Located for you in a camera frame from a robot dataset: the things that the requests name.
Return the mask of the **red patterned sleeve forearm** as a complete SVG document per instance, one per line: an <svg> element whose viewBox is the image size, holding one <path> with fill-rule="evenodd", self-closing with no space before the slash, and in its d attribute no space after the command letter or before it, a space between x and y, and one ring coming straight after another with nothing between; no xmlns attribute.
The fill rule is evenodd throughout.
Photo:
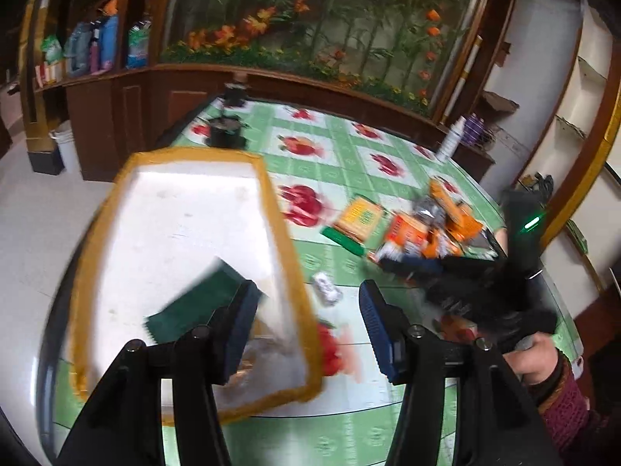
<svg viewBox="0 0 621 466"><path fill-rule="evenodd" d="M557 349L557 363L543 382L527 386L535 406L557 451L577 454L587 438L601 428L606 419L587 407L574 374L572 364Z"/></svg>

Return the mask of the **person right hand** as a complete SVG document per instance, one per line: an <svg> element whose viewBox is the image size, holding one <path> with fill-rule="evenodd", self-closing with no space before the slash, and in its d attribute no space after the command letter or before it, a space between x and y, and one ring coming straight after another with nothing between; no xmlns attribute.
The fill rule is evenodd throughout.
<svg viewBox="0 0 621 466"><path fill-rule="evenodd" d="M523 384L534 386L545 382L558 364L558 350L548 334L533 334L532 345L525 350L513 350L504 359Z"/></svg>

